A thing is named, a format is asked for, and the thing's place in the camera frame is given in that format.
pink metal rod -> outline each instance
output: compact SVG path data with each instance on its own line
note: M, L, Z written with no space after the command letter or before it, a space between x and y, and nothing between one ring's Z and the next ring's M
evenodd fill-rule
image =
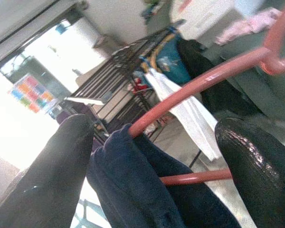
M283 46L284 39L285 10L268 32L263 44L264 47L272 51L267 58L261 61L262 69L270 75L285 73L285 58L280 59L280 50Z
M143 133L145 128L156 119L163 116L171 108L228 77L239 74L258 64L269 74L285 73L285 58L279 58L279 52L285 38L285 10L275 25L270 29L264 46L249 53L235 57L226 63L205 72L187 83L178 92L172 94L135 122L129 129L129 134L135 138ZM163 177L161 180L167 185L200 183L220 179L231 179L229 169L213 172L191 173L178 176Z
M161 181L166 186L171 185L185 185L193 183L203 183L205 181L215 181L217 179L230 179L231 172L229 169L217 170L217 171L208 171L208 172L198 172L198 173L189 173L183 175L161 177Z

